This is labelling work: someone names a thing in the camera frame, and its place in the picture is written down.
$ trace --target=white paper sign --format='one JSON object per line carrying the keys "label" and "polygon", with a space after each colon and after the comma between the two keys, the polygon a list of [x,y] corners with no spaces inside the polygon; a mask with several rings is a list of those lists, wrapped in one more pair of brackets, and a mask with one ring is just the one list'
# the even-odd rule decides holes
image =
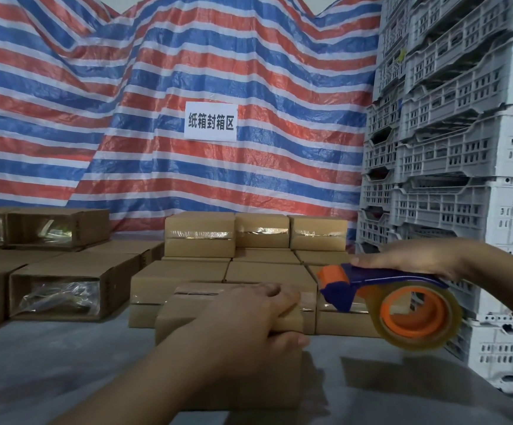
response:
{"label": "white paper sign", "polygon": [[184,138],[236,142],[238,104],[186,101]]}

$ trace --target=red white and blue striped tarp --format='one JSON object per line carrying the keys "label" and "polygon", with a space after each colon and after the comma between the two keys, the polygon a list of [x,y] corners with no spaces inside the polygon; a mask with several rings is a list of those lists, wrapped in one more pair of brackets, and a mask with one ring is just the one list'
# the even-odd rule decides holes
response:
{"label": "red white and blue striped tarp", "polygon": [[[161,233],[184,210],[346,218],[354,240],[380,0],[0,0],[0,206],[101,207]],[[239,105],[184,140],[186,101]]]}

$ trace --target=person's left hand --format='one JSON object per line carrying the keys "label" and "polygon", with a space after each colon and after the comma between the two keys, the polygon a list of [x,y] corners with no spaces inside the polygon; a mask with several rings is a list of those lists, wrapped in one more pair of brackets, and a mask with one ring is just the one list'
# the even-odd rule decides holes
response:
{"label": "person's left hand", "polygon": [[269,335],[278,316],[299,300],[300,293],[284,285],[233,288],[219,294],[195,321],[175,333],[182,331],[181,336],[190,338],[218,377],[246,376],[309,344],[301,333]]}

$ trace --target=table surface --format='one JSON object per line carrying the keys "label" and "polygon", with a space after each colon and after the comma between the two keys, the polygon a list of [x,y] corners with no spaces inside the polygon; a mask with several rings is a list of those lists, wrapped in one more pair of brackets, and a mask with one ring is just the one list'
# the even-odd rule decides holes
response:
{"label": "table surface", "polygon": [[[154,330],[127,319],[124,309],[102,323],[1,326],[0,425],[45,424],[145,356]],[[443,350],[314,336],[301,384],[297,411],[184,412],[172,425],[513,424],[513,401]]]}

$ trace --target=stack of crates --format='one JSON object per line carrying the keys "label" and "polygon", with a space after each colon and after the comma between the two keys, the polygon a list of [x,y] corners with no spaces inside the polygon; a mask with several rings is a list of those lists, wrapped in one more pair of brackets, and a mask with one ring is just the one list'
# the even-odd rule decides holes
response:
{"label": "stack of crates", "polygon": [[[383,0],[357,250],[468,237],[513,254],[513,0]],[[447,349],[513,393],[513,313],[462,281]]]}

